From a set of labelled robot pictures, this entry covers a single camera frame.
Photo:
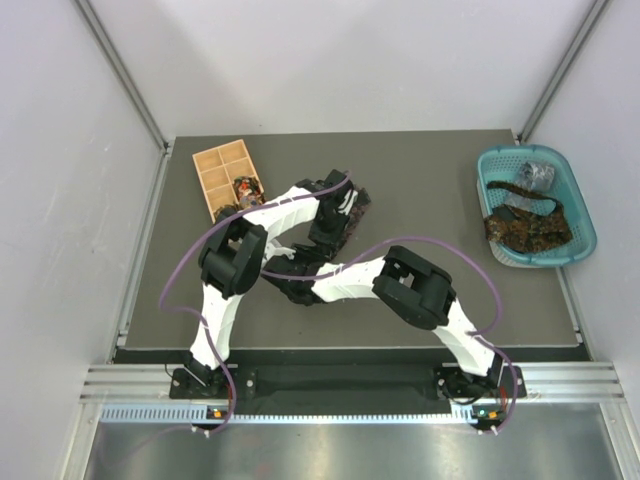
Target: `gray object in basket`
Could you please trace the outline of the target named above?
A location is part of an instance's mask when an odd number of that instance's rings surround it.
[[[518,170],[516,185],[532,192],[546,192],[551,188],[556,169],[548,163],[525,162]],[[524,198],[516,193],[507,195],[504,203],[522,210],[531,211],[530,198]]]

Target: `white ventilation grille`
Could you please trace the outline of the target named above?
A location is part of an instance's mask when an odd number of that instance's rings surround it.
[[[105,423],[220,423],[207,418],[206,405],[105,405]],[[451,406],[451,413],[431,415],[234,415],[234,424],[366,424],[366,425],[449,425],[475,423],[471,407]]]

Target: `black platform edge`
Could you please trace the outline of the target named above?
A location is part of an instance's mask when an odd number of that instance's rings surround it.
[[[576,347],[507,347],[503,351],[514,363],[588,362],[584,344]],[[188,350],[116,350],[115,364],[181,364]],[[248,365],[345,365],[345,364],[425,364],[455,363],[446,348],[363,348],[363,349],[232,349],[227,361]]]

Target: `metal frame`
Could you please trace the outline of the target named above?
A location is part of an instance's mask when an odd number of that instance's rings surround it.
[[[533,131],[538,126],[540,119],[544,115],[544,112],[549,107],[551,100],[555,97],[556,93],[562,86],[571,66],[574,64],[576,59],[578,58],[578,54],[582,51],[586,41],[589,39],[589,36],[593,32],[594,28],[598,24],[598,21],[602,17],[606,7],[611,3],[611,0],[595,0],[589,11],[587,12],[584,20],[580,24],[578,31],[571,40],[569,47],[565,51],[560,63],[554,70],[549,82],[545,86],[540,98],[536,102],[535,107],[529,114],[529,118],[524,124],[522,128],[522,132],[518,135],[518,139],[521,142],[527,142]]]
[[[151,135],[153,141],[162,151],[166,151],[169,146],[169,142],[165,139],[160,127],[158,127],[153,115],[149,111],[149,107],[147,107],[142,95],[140,95],[138,87],[133,81],[127,67],[125,67],[124,62],[120,58],[118,51],[109,38],[109,35],[102,25],[95,9],[91,5],[91,2],[89,2],[89,0],[71,1],[78,9],[80,16],[91,31],[94,39],[100,47],[100,50],[102,50],[102,53],[109,63],[109,66],[113,69],[113,73],[115,73],[118,81],[122,85],[125,94],[129,97],[129,100],[138,112],[138,115],[140,115],[142,122],[149,131],[149,135]]]
[[[136,252],[131,273],[123,294],[122,307],[119,313],[115,334],[110,345],[112,354],[117,346],[124,345],[131,319],[135,294],[138,290],[142,268],[147,254],[149,238],[155,222],[162,188],[166,177],[167,162],[170,158],[170,146],[153,118],[148,106],[140,95],[130,73],[125,67],[113,42],[105,31],[90,0],[72,0],[83,21],[94,36],[107,62],[121,83],[125,94],[140,115],[153,141],[161,149],[163,155],[158,164],[155,180],[149,193],[146,213],[138,234]],[[543,90],[535,107],[529,115],[522,132],[517,135],[516,142],[526,142],[540,122],[552,99],[565,80],[578,54],[601,19],[610,0],[595,0],[576,35],[565,51],[561,61]],[[563,269],[558,269],[558,278],[567,302],[579,341],[590,343],[588,332],[581,322],[579,306],[570,279]],[[617,457],[624,478],[640,478],[640,439],[624,392],[619,384],[615,369],[606,362],[567,362],[567,363],[521,363],[529,396],[520,399],[520,404],[544,403],[597,403],[602,409],[604,422],[609,433],[611,444]],[[179,365],[169,366],[170,371]],[[59,478],[84,478],[89,456],[97,433],[98,423],[106,407],[114,405],[127,408],[127,405],[147,405],[150,408],[176,406],[199,406],[197,401],[169,400],[170,380],[163,365],[96,365],[89,369],[85,381],[79,409],[73,431],[73,440],[69,445]],[[226,401],[206,401],[209,406],[225,407]],[[430,423],[432,420],[455,420],[449,418],[434,419],[431,416],[414,416],[414,418],[372,418],[371,416],[349,416],[331,418],[313,417],[270,417],[242,416],[235,423],[338,423],[364,421],[375,423]]]
[[[169,372],[180,365],[170,365]],[[602,408],[611,442],[624,478],[640,478],[640,450],[624,392],[609,362],[521,363],[527,398],[519,404],[596,403]],[[94,365],[89,369],[80,398],[81,410],[76,435],[70,446],[65,470],[60,478],[83,478],[89,454],[103,409],[149,408],[206,404],[226,407],[226,400],[169,400],[170,379],[164,365]],[[332,417],[265,417],[239,416],[241,424],[277,423],[460,423],[465,412],[452,416],[332,416]],[[127,418],[127,423],[135,419]]]

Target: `silver metal floor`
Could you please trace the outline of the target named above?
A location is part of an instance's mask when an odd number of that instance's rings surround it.
[[[166,425],[101,424],[87,480],[622,478],[598,405],[521,405],[498,437],[468,426],[242,425],[206,440]],[[103,459],[97,455],[103,448]]]

